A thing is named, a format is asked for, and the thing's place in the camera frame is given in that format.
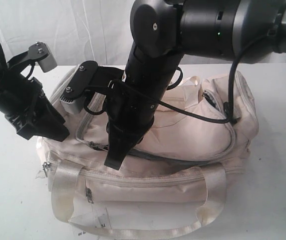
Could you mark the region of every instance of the white duffel bag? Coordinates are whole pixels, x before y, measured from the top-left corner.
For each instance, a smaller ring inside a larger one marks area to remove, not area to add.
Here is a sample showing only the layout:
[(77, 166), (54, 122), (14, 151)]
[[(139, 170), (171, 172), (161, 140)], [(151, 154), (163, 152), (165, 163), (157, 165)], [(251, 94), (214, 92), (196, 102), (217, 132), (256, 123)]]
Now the white duffel bag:
[[(152, 128), (125, 158), (120, 170), (104, 166), (108, 145), (106, 113), (67, 113), (59, 97), (73, 77), (71, 70), (58, 85), (51, 103), (65, 118), (70, 135), (63, 142), (39, 137), (37, 150), (48, 176), (52, 209), (57, 219), (84, 232), (112, 239), (158, 240), (186, 235), (221, 213), (227, 186), (243, 172), (249, 145), (258, 133), (254, 98), (240, 72), (234, 86), (235, 124), (198, 120), (159, 106)], [(197, 77), (166, 91), (162, 101), (212, 119), (225, 119), (228, 75), (198, 83)], [(101, 109), (104, 96), (96, 94), (89, 108)], [(101, 201), (204, 203), (196, 208), (197, 221), (174, 229), (108, 229), (71, 220), (75, 196), (90, 204)]]

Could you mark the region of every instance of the white table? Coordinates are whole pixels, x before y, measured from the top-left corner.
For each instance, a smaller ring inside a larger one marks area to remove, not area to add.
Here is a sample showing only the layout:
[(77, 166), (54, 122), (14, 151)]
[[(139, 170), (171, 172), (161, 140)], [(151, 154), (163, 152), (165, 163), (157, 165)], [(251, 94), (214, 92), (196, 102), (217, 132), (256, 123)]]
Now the white table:
[[(203, 79), (226, 73), (229, 67), (183, 65), (182, 70), (184, 77), (198, 75)], [(44, 74), (36, 67), (34, 76), (49, 95), (71, 68), (59, 66)], [(239, 70), (256, 98), (259, 135), (252, 142), (246, 173), (229, 189), (222, 214), (181, 240), (286, 239), (286, 63), (241, 64)], [(0, 240), (74, 239), (71, 227), (54, 218), (47, 180), (35, 178), (39, 170), (35, 137), (26, 141), (17, 136), (0, 113)], [(191, 207), (187, 204), (186, 210), (190, 212)], [(177, 221), (189, 219), (184, 214), (186, 211), (175, 213)], [(141, 227), (158, 227), (150, 222), (152, 219), (142, 221)], [(97, 238), (84, 235), (82, 239)]]

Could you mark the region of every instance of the white backdrop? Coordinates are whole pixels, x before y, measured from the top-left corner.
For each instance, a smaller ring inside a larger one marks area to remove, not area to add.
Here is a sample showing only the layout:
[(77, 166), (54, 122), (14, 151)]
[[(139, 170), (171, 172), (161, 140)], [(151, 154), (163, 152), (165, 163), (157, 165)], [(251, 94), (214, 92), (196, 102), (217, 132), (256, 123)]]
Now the white backdrop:
[[(59, 65), (96, 60), (124, 65), (132, 45), (129, 16), (134, 0), (0, 0), (0, 41), (7, 60), (34, 42), (49, 45)], [(284, 63), (286, 54), (262, 62)], [(183, 64), (225, 63), (185, 56)]]

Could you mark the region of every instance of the white surface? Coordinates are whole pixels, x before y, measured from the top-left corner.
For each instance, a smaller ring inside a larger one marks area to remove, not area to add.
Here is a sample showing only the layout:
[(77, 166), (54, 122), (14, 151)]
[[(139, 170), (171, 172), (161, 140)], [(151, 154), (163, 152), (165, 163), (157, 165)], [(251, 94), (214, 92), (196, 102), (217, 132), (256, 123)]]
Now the white surface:
[[(226, 73), (229, 67), (229, 64), (183, 65), (182, 70), (184, 77), (198, 75), (203, 79)], [(36, 68), (34, 76), (49, 95), (71, 68), (59, 66), (47, 74)], [(259, 135), (253, 140), (246, 173), (229, 189), (222, 214), (211, 225), (181, 240), (286, 239), (286, 63), (242, 64), (239, 70), (256, 98)], [(72, 228), (54, 218), (47, 180), (35, 179), (39, 170), (35, 138), (26, 141), (17, 136), (0, 113), (0, 240), (74, 239)], [(181, 207), (184, 210), (181, 214), (166, 204), (153, 203), (150, 209), (145, 204), (130, 204), (119, 206), (118, 210), (131, 213), (139, 210), (129, 220), (135, 219), (142, 229), (173, 227), (174, 222), (178, 225), (190, 222), (194, 215), (192, 204)], [(121, 219), (122, 216), (111, 219), (112, 226), (124, 227)], [(133, 222), (127, 227), (134, 227)], [(75, 239), (97, 238), (84, 234)]]
[[(124, 65), (132, 46), (130, 12), (134, 0), (0, 0), (0, 41), (7, 59), (37, 40), (49, 45), (59, 65), (96, 60)], [(262, 62), (284, 63), (286, 54)], [(186, 56), (184, 64), (225, 63)]]

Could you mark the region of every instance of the bag strap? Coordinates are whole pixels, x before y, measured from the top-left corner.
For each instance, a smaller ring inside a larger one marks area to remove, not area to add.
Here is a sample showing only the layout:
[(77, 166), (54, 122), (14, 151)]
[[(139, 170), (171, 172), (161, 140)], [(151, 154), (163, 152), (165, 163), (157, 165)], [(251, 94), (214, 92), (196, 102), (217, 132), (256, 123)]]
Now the bag strap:
[(87, 233), (110, 239), (122, 240), (161, 240), (172, 239), (212, 223), (222, 212), (226, 202), (226, 173), (220, 163), (201, 167), (204, 175), (207, 197), (205, 203), (196, 208), (197, 221), (184, 227), (161, 230), (106, 229), (83, 226), (69, 220), (73, 214), (73, 198), (78, 174), (83, 166), (62, 161), (55, 174), (52, 188), (52, 208), (56, 218), (69, 222), (72, 226)]

